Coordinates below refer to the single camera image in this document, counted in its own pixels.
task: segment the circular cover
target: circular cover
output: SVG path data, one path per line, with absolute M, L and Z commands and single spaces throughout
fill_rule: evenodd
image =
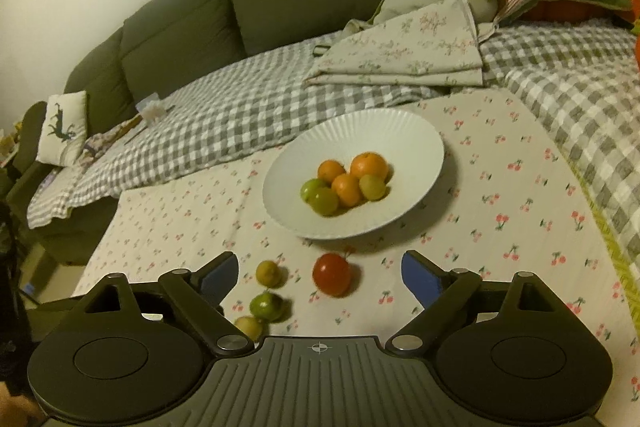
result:
M 583 331 L 548 326 L 527 332 L 494 319 L 464 328 L 438 350 L 436 371 L 457 400 L 496 421 L 563 423 L 593 412 L 611 382 L 606 351 Z
M 392 166 L 388 195 L 333 217 L 316 214 L 300 198 L 328 159 L 347 171 L 354 156 L 382 155 Z M 344 114 L 298 136 L 276 158 L 264 180 L 262 201 L 287 230 L 309 239 L 340 239 L 378 229 L 413 208 L 429 192 L 442 168 L 444 147 L 433 125 L 414 113 L 367 109 Z
M 140 319 L 105 330 L 53 331 L 28 367 L 36 398 L 72 423 L 136 423 L 188 395 L 202 374 L 189 335 Z

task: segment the green sofa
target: green sofa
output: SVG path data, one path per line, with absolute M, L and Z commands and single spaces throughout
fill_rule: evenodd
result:
M 132 118 L 135 103 L 164 97 L 211 71 L 285 44 L 368 19 L 381 0 L 151 0 L 72 71 L 65 92 L 88 93 L 90 135 Z M 46 105 L 24 120 L 14 166 L 21 177 L 7 195 L 26 223 L 27 207 L 51 167 L 35 161 Z M 33 230 L 61 264 L 86 264 L 116 211 L 105 198 Z

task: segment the gray and white checkered cover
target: gray and white checkered cover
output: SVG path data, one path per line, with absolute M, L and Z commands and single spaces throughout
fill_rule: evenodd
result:
M 174 92 L 166 104 L 175 108 L 152 129 L 126 144 L 133 130 L 84 175 L 68 176 L 64 187 L 42 185 L 29 206 L 30 228 L 128 188 L 164 183 L 284 144 L 332 116 L 439 95 L 417 86 L 303 87 L 313 48 L 334 36 L 246 58 Z
M 640 74 L 635 58 L 518 68 L 506 86 L 574 163 L 630 261 L 640 267 Z
M 163 183 L 294 139 L 316 123 L 369 107 L 391 107 L 437 96 L 429 87 L 302 86 L 313 48 L 337 35 L 284 46 L 203 76 L 167 97 L 169 118 L 129 144 L 133 130 L 68 184 L 41 185 L 28 210 L 30 228 L 72 208 L 123 190 Z M 480 45 L 485 85 L 518 66 L 591 64 L 632 57 L 635 37 L 607 21 L 578 26 L 517 23 Z

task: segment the green fruit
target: green fruit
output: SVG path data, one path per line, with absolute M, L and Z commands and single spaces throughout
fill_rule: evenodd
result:
M 280 268 L 273 261 L 262 261 L 255 269 L 255 280 L 262 286 L 273 288 L 280 283 Z
M 254 342 L 257 342 L 262 334 L 262 324 L 260 324 L 260 321 L 249 315 L 236 319 L 234 326 Z
M 302 198 L 302 201 L 307 203 L 309 197 L 311 197 L 311 194 L 320 187 L 326 187 L 326 183 L 324 183 L 322 180 L 319 180 L 318 178 L 313 178 L 312 180 L 306 181 L 302 185 L 302 188 L 300 188 L 300 197 Z
M 316 188 L 311 192 L 307 201 L 311 208 L 321 216 L 331 216 L 340 205 L 338 194 L 332 191 L 329 187 Z
M 254 297 L 249 310 L 256 319 L 274 322 L 284 313 L 284 300 L 275 293 L 264 292 Z
M 382 178 L 373 174 L 365 174 L 360 178 L 360 191 L 367 200 L 378 201 L 385 195 L 386 185 Z

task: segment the pillow with deer print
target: pillow with deer print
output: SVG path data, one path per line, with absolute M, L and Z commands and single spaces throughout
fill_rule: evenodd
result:
M 59 167 L 70 167 L 82 152 L 84 140 L 86 92 L 50 96 L 36 160 Z

